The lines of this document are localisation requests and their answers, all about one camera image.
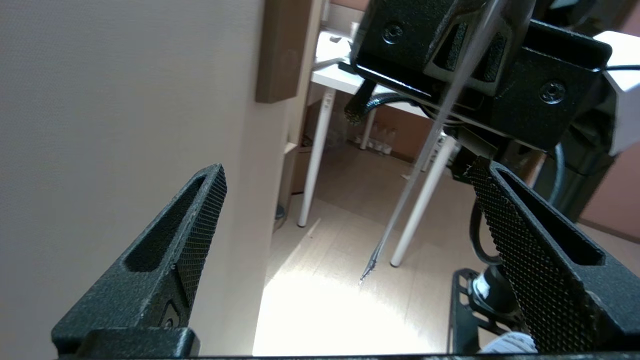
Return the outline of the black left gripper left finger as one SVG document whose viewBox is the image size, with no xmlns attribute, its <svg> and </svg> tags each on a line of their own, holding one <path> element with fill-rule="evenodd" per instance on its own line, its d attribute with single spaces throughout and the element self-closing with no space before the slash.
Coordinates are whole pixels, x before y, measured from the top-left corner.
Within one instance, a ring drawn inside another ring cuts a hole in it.
<svg viewBox="0 0 640 360">
<path fill-rule="evenodd" d="M 227 183 L 216 163 L 192 176 L 55 324 L 59 357 L 197 357 L 189 326 Z"/>
</svg>

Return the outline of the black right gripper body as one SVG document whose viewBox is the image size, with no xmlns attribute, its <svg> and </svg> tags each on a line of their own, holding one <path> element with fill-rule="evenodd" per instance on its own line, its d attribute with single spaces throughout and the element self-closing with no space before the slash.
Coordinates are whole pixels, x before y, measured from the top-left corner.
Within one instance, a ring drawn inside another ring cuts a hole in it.
<svg viewBox="0 0 640 360">
<path fill-rule="evenodd" d="M 463 63 L 474 69 L 499 28 L 513 31 L 513 58 L 494 96 L 467 74 L 451 116 L 538 150 L 551 150 L 602 102 L 609 44 L 532 19 L 534 0 L 372 0 L 354 40 L 351 63 L 362 78 L 437 111 Z M 470 18 L 451 81 L 425 76 L 429 19 Z"/>
</svg>

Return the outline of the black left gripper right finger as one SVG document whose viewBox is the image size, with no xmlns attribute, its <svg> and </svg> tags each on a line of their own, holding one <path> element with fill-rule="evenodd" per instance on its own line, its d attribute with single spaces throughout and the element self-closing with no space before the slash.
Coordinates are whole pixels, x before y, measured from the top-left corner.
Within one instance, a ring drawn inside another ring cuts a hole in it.
<svg viewBox="0 0 640 360">
<path fill-rule="evenodd" d="M 465 175 L 538 350 L 637 353 L 638 276 L 502 164 Z"/>
</svg>

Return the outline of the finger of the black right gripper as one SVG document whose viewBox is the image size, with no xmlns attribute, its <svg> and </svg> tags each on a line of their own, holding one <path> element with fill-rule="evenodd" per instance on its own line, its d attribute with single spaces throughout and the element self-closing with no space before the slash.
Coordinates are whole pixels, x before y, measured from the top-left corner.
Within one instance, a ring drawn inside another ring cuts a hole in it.
<svg viewBox="0 0 640 360">
<path fill-rule="evenodd" d="M 509 27 L 500 27 L 471 73 L 471 88 L 483 96 L 495 96 L 513 57 L 514 32 Z"/>
<path fill-rule="evenodd" d="M 451 82 L 472 33 L 469 17 L 429 19 L 425 25 L 426 55 L 423 74 L 441 82 Z"/>
</svg>

